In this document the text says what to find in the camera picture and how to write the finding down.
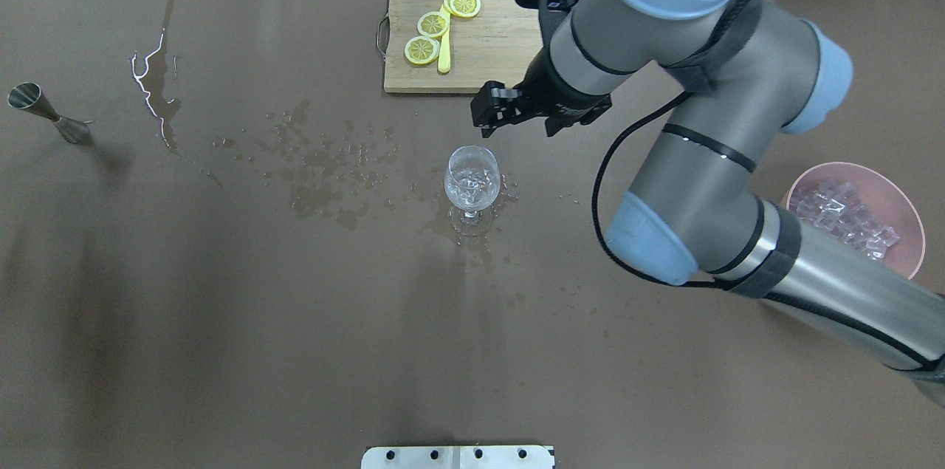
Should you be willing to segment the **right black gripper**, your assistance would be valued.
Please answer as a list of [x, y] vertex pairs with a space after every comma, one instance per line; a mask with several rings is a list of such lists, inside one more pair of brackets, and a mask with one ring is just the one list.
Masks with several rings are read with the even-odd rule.
[[558, 75], [551, 58], [552, 38], [579, 0], [515, 0], [519, 7], [539, 13], [541, 49], [533, 57], [523, 80], [507, 88], [489, 80], [470, 102], [472, 124], [489, 138], [497, 129], [543, 118], [548, 137], [579, 123], [586, 126], [612, 107], [611, 96], [587, 95]]

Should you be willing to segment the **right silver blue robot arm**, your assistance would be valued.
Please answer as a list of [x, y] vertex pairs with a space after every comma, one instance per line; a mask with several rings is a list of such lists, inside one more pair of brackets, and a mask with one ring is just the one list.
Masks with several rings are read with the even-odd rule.
[[943, 402], [944, 307], [878, 261], [749, 192], [779, 134], [816, 128], [843, 102], [853, 62], [816, 24], [767, 0], [515, 0], [543, 45], [523, 81], [470, 102], [484, 138], [536, 118], [588, 125], [648, 63], [681, 85], [670, 118], [600, 243], [652, 283], [776, 305], [873, 355]]

